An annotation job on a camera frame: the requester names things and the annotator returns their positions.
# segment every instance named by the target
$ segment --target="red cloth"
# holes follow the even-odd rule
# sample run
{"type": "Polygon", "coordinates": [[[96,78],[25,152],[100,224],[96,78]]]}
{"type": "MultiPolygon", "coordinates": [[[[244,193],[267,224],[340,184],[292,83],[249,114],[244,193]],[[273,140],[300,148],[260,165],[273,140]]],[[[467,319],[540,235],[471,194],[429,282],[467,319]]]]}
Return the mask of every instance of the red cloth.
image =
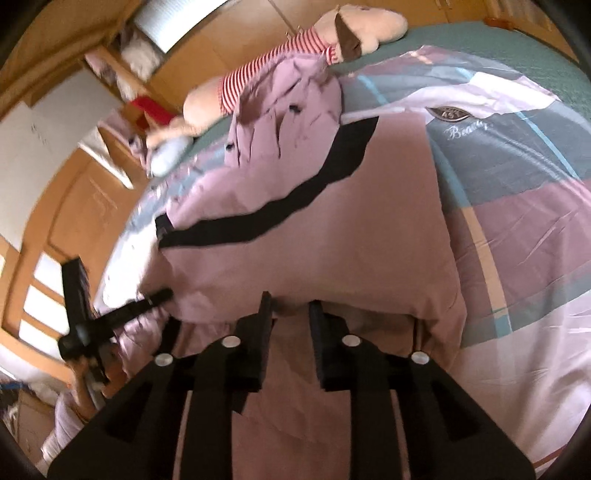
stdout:
{"type": "MultiPolygon", "coordinates": [[[[154,119],[156,123],[162,125],[163,127],[168,125],[171,122],[171,120],[176,116],[175,114],[170,113],[168,110],[166,110],[166,108],[164,108],[158,102],[145,95],[137,97],[135,100],[131,102],[131,105],[134,105],[140,110],[142,110],[144,113],[147,113],[152,119],[154,119]]],[[[139,124],[139,122],[142,119],[138,120],[138,126],[146,130],[148,128],[148,124],[145,119],[143,119],[145,122],[145,127],[139,124]]]]}

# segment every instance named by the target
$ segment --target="pillow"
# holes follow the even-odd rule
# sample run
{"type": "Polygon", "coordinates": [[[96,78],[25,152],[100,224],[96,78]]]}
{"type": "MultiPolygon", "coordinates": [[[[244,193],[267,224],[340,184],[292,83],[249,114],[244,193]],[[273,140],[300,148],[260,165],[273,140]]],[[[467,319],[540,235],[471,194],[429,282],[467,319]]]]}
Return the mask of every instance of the pillow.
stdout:
{"type": "Polygon", "coordinates": [[[177,137],[162,143],[148,154],[148,173],[153,177],[165,177],[191,145],[193,137],[177,137]]]}

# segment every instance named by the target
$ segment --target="red and white striped shirt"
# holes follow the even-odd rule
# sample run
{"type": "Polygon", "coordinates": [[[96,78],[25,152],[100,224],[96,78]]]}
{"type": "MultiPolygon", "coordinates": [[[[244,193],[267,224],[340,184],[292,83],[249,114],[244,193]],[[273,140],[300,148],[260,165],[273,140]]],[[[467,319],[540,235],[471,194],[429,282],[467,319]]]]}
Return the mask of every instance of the red and white striped shirt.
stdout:
{"type": "Polygon", "coordinates": [[[325,43],[319,37],[318,33],[316,33],[314,28],[305,30],[289,39],[283,45],[279,45],[273,50],[222,78],[218,89],[222,113],[226,115],[233,114],[234,108],[238,103],[238,98],[250,79],[253,78],[261,67],[269,60],[288,51],[323,54],[328,65],[337,62],[336,45],[328,45],[325,43]]]}

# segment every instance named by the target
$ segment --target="black bracket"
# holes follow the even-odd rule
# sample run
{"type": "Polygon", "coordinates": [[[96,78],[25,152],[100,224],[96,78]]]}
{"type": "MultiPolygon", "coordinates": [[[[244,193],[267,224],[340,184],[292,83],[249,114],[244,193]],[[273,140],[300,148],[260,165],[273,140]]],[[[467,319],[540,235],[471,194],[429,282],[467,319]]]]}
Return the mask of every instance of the black bracket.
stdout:
{"type": "Polygon", "coordinates": [[[71,360],[85,356],[90,360],[92,382],[106,384],[105,357],[114,330],[170,300],[173,292],[169,288],[160,290],[143,300],[132,301],[103,316],[98,316],[90,305],[88,275],[80,258],[75,258],[61,266],[64,285],[64,304],[70,331],[62,336],[57,346],[61,357],[71,360]]]}
{"type": "Polygon", "coordinates": [[[426,353],[382,353],[318,301],[310,304],[310,329],[320,385],[351,391],[352,480],[402,480],[391,390],[413,479],[535,479],[527,457],[426,353]]]}
{"type": "Polygon", "coordinates": [[[58,455],[48,478],[171,478],[187,392],[193,390],[181,480],[230,480],[232,411],[240,412],[246,395],[262,387],[271,316],[271,296],[264,293],[259,312],[238,320],[233,335],[198,355],[158,355],[58,455]]]}

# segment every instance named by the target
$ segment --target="stuffed animal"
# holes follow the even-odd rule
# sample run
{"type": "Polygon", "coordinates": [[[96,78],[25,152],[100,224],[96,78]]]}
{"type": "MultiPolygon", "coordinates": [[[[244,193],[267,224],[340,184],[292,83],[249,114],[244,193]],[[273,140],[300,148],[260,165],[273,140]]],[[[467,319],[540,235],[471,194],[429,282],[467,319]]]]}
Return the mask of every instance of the stuffed animal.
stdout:
{"type": "Polygon", "coordinates": [[[198,137],[225,115],[231,115],[244,86],[269,59],[283,52],[322,54],[331,65],[373,53],[381,43],[398,40],[407,30],[407,20],[390,10],[356,5],[337,7],[283,45],[192,90],[185,100],[183,117],[150,132],[147,146],[154,148],[182,135],[198,137]]]}

